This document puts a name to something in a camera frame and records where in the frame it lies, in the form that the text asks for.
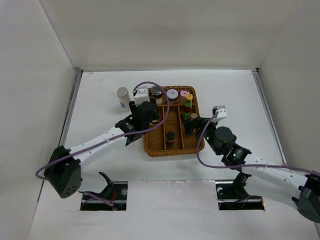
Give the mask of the small black round bottle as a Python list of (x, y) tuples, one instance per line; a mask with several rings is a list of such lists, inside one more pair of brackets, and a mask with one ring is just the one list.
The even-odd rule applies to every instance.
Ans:
[(158, 122), (159, 122), (158, 119), (154, 119), (154, 120), (152, 120), (150, 123), (153, 124), (153, 125), (156, 125), (156, 124), (158, 124)]

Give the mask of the green-label chili sauce bottle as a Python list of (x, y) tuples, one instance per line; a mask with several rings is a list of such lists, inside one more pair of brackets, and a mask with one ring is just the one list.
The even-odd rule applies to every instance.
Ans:
[(187, 120), (191, 117), (192, 114), (192, 102), (193, 102), (193, 95), (188, 93), (182, 103), (182, 118)]

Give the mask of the pink-cap spice shaker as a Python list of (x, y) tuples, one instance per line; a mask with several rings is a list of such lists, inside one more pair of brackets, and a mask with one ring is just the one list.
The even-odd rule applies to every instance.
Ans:
[(189, 94), (189, 91), (186, 89), (182, 89), (179, 93), (179, 100), (183, 102), (186, 99), (186, 96)]

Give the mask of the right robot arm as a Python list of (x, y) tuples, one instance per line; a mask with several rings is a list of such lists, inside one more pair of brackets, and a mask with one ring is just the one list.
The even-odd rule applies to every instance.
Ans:
[(198, 139), (206, 140), (217, 156), (222, 156), (222, 169), (238, 171), (232, 192), (238, 198), (260, 196), (283, 203), (303, 217), (320, 221), (320, 174), (288, 165), (275, 165), (236, 143), (237, 137), (213, 118), (197, 117), (183, 121), (187, 135), (197, 130)]

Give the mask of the yellow-label oil bottle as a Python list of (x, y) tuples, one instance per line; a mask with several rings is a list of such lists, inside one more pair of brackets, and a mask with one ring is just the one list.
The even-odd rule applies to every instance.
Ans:
[(195, 118), (198, 117), (198, 115), (197, 115), (196, 113), (192, 113), (192, 114), (190, 115), (190, 117), (191, 117), (192, 119), (195, 119)]

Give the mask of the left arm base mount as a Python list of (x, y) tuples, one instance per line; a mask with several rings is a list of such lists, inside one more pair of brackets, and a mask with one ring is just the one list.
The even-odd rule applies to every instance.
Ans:
[(105, 179), (106, 186), (97, 193), (84, 191), (80, 205), (81, 211), (126, 211), (128, 182), (112, 181), (104, 172), (99, 174)]

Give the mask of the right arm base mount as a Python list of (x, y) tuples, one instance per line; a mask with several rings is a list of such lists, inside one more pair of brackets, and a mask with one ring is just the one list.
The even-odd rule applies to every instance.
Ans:
[(234, 180), (215, 182), (218, 208), (220, 211), (265, 210), (263, 198), (249, 195), (244, 186), (249, 175), (239, 173)]

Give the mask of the white-lid sauce jar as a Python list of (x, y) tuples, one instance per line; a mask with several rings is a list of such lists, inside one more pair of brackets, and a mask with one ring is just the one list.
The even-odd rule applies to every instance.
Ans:
[(177, 104), (178, 98), (179, 98), (179, 93), (176, 89), (170, 88), (169, 90), (167, 90), (166, 95), (168, 97), (170, 105)]

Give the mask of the silver-lid jar white beads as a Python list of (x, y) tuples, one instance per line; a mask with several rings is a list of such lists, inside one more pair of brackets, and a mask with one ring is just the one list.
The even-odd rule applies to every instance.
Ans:
[(121, 107), (123, 109), (128, 109), (131, 101), (128, 89), (126, 87), (120, 87), (116, 93)]

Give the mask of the black-cap pepper jar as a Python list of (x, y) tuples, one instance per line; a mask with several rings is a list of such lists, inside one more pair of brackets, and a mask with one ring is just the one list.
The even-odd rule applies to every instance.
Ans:
[(173, 131), (168, 131), (165, 135), (166, 148), (171, 149), (175, 144), (176, 134)]

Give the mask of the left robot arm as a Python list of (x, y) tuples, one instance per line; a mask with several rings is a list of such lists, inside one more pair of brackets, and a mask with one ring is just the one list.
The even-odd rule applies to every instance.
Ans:
[(142, 138), (150, 124), (160, 119), (154, 101), (144, 101), (133, 106), (131, 114), (112, 128), (80, 145), (57, 147), (44, 168), (44, 177), (62, 198), (68, 198), (79, 190), (82, 171), (109, 152), (126, 147)]

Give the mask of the black-top salt grinder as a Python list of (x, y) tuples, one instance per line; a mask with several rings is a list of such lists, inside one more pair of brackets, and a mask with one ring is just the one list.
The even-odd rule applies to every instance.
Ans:
[(151, 95), (155, 99), (155, 102), (157, 105), (162, 105), (162, 103), (163, 103), (163, 99), (162, 99), (163, 90), (161, 87), (154, 85), (151, 88)]

